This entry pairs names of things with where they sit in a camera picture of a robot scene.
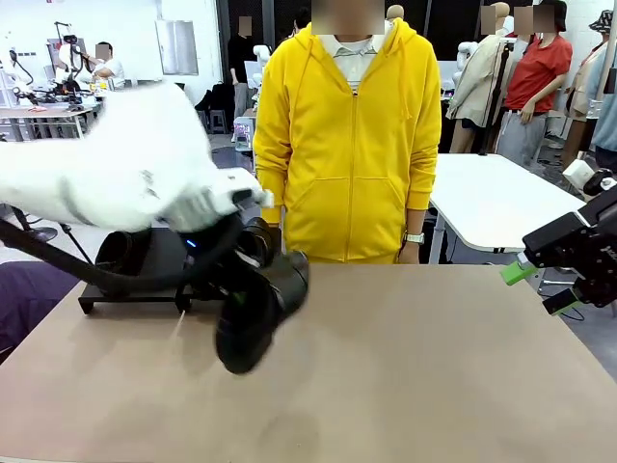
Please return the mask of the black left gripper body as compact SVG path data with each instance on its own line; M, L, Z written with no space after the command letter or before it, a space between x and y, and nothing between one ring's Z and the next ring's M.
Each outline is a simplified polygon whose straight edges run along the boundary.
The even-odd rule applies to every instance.
M240 216L226 216L200 231L177 233L190 260L187 283L192 289L206 289L216 282L222 262L235 247L240 233Z

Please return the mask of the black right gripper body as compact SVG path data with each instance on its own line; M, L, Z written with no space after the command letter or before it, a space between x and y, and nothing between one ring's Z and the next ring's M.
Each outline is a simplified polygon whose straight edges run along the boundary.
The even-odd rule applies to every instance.
M575 294L583 304L604 307L616 300L616 188L574 211L580 222L575 245Z

